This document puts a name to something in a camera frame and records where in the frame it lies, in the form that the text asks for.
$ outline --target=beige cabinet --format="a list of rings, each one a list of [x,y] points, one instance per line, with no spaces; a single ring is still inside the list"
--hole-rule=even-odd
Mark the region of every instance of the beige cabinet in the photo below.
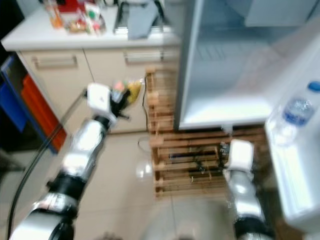
[[[45,95],[58,118],[61,118],[78,95],[93,81],[84,51],[23,51],[27,69]],[[85,118],[91,116],[84,99],[75,109],[65,127],[74,133]]]
[[[147,67],[174,67],[179,62],[178,47],[85,49],[84,52],[95,82],[108,86],[116,81],[143,81]],[[146,130],[144,91],[143,85],[138,100],[124,111],[131,120],[119,119],[113,133]]]

